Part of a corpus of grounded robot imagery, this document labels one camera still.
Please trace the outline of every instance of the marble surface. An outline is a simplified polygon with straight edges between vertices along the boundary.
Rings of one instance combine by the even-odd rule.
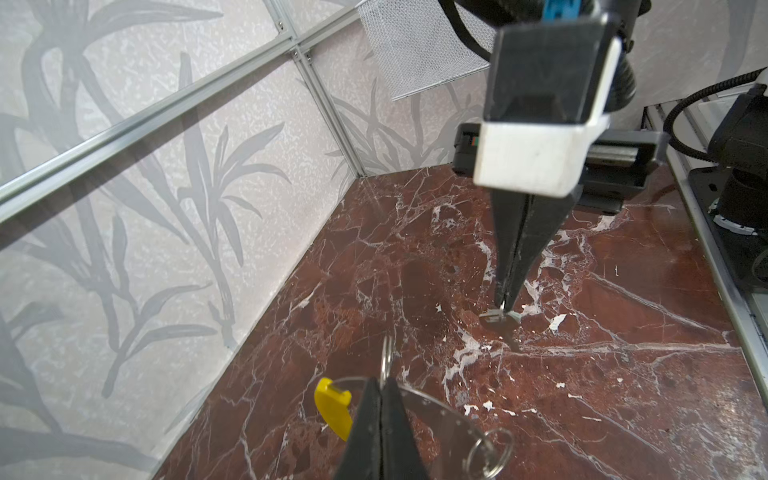
[[[478,318],[489,213],[448,167],[355,182],[157,478],[332,478],[313,389],[375,375],[386,333],[401,382],[511,430],[499,478],[768,478],[768,417],[665,167],[618,216],[567,220],[514,331]]]

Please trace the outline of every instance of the yellow plastic tag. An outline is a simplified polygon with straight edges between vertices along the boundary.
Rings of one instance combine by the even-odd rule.
[[[346,409],[352,401],[352,393],[340,392],[331,383],[331,379],[320,379],[315,388],[315,406],[331,430],[346,442],[352,430],[352,417]]]

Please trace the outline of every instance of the metal mesh panel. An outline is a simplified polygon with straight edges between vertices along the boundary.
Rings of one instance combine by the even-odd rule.
[[[495,30],[456,6],[491,51]],[[456,37],[437,0],[363,0],[357,11],[393,100],[488,67]]]

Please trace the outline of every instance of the black cable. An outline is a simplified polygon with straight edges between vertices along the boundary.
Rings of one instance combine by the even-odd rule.
[[[621,110],[629,105],[634,98],[635,81],[634,72],[627,60],[627,54],[623,51],[616,65],[614,80],[611,82],[611,89],[608,91],[608,98],[605,101],[605,113]]]
[[[667,119],[664,121],[664,131],[667,132],[670,136],[670,146],[675,150],[679,151],[680,153],[687,155],[688,157],[698,158],[699,160],[711,161],[709,155],[707,155],[707,152],[703,152],[703,151],[696,150],[695,148],[691,148],[686,144],[684,144],[683,142],[681,142],[680,139],[675,136],[673,131],[674,121],[677,119],[677,116],[683,110],[693,105],[694,103],[698,102],[702,98],[709,97],[710,95],[714,95],[719,91],[728,90],[729,88],[738,87],[739,85],[744,85],[744,84],[750,83],[751,81],[755,81],[757,80],[757,76],[763,70],[765,70],[765,68],[751,71],[750,73],[745,73],[743,75],[739,75],[738,77],[733,77],[728,80],[721,81],[720,83],[710,85],[709,87],[702,88],[698,92],[692,95],[689,95],[688,97],[685,97],[683,100],[681,100],[680,103],[675,105],[675,107],[667,116]]]
[[[480,58],[490,62],[491,52],[485,50],[478,43],[478,41],[472,37],[472,34],[469,33],[466,25],[464,25],[464,22],[462,22],[462,18],[458,16],[458,9],[456,8],[454,0],[439,0],[439,2],[443,13],[445,13],[445,16],[448,17],[448,21],[451,22],[453,31],[456,32],[458,39],[461,40],[467,48],[476,53]]]

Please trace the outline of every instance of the metal ring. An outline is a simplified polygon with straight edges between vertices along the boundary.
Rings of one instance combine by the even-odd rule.
[[[507,463],[509,463],[509,459],[512,457],[512,441],[514,440],[514,437],[512,437],[512,433],[502,427],[497,427],[495,429],[490,429],[487,432],[483,433],[483,436],[480,439],[477,439],[477,442],[472,446],[472,448],[469,450],[469,455],[467,456],[467,466],[466,466],[466,473],[467,476],[471,480],[475,480],[472,478],[472,474],[470,473],[470,467],[472,466],[472,459],[475,457],[475,453],[477,452],[478,447],[483,442],[488,442],[490,450],[495,450],[493,448],[493,443],[491,442],[488,437],[492,433],[503,433],[504,435],[507,435],[509,437],[509,443],[507,444],[506,448],[504,449],[504,452],[502,455],[498,458],[498,462],[496,462],[496,465],[493,466],[493,468],[486,468],[483,467],[483,473],[482,477],[480,477],[478,480],[490,480],[491,478],[494,478],[496,475],[502,472],[505,466],[507,466]]]
[[[392,357],[394,353],[395,340],[387,335],[384,337],[384,347],[382,347],[382,371],[379,377],[379,388],[384,388],[387,378],[389,377],[389,370],[392,369]]]

